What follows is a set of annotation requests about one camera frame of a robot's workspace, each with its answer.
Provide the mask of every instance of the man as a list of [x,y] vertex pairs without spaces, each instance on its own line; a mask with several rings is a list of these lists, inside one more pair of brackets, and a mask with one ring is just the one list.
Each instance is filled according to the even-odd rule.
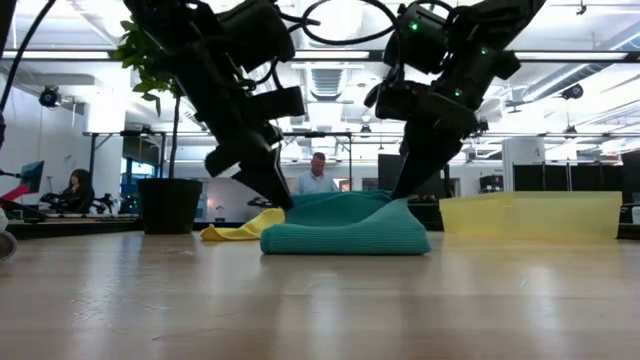
[[311,159],[311,171],[298,176],[293,189],[294,195],[317,194],[338,191],[336,183],[330,176],[324,174],[326,157],[323,153],[313,154]]

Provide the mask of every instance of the green cloth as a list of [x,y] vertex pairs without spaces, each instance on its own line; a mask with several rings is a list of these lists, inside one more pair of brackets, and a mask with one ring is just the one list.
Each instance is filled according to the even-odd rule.
[[297,195],[284,224],[262,233],[265,254],[423,255],[424,226],[386,191]]

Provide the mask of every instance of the yellow towel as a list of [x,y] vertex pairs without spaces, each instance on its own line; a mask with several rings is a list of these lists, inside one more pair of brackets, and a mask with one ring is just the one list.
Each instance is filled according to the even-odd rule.
[[237,229],[216,228],[209,225],[208,228],[200,232],[200,236],[204,241],[260,240],[262,231],[282,223],[284,223],[282,209],[267,209]]

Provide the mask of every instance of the table surface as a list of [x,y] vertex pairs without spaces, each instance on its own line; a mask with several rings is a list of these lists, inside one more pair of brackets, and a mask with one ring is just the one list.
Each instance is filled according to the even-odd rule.
[[0,264],[2,358],[638,358],[639,245],[464,240],[424,257],[262,256],[197,235],[21,242]]

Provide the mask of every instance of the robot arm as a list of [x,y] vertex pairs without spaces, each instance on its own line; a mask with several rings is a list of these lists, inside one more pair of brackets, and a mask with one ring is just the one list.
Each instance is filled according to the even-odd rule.
[[[276,0],[246,0],[219,14],[197,0],[124,2],[166,52],[158,66],[177,80],[196,118],[218,141],[206,158],[209,174],[215,177],[239,164],[234,179],[289,209],[292,201],[280,168],[282,132],[268,121],[305,113],[300,88],[253,95],[240,70],[294,57]],[[514,53],[504,49],[544,0],[485,0],[451,9],[446,19],[420,6],[424,3],[449,7],[437,0],[401,6],[398,34],[384,57],[393,69],[365,101],[376,105],[379,118],[406,121],[406,159],[395,197],[409,195],[477,131],[474,112],[491,81],[510,77],[520,66]],[[430,86],[405,81],[405,63],[441,75]]]

